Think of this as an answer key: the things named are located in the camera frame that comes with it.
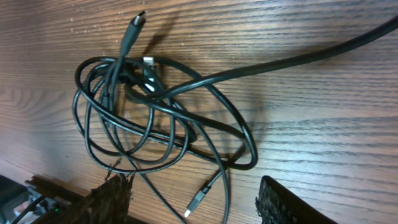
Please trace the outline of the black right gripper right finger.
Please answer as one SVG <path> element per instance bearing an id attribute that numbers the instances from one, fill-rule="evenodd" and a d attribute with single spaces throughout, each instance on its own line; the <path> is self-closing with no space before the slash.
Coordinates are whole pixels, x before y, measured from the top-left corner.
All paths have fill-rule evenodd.
<path id="1" fill-rule="evenodd" d="M 261 179 L 256 210 L 266 224 L 336 224 L 268 175 Z"/>

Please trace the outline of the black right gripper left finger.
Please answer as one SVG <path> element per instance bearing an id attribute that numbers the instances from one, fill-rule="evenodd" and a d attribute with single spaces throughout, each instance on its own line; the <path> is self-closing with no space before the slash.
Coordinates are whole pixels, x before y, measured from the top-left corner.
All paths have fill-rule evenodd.
<path id="1" fill-rule="evenodd" d="M 58 210 L 50 209 L 36 223 L 101 224 L 126 221 L 134 175 L 116 174 L 86 196 L 72 192 L 39 176 L 30 186 L 43 196 L 54 200 Z"/>

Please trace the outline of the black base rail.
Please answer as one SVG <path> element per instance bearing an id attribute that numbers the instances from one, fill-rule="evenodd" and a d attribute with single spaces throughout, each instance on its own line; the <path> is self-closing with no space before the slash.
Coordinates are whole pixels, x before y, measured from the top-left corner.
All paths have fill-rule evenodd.
<path id="1" fill-rule="evenodd" d="M 90 212 L 76 212 L 72 205 L 84 199 L 43 177 L 24 185 L 1 177 L 1 223 L 90 223 Z"/>

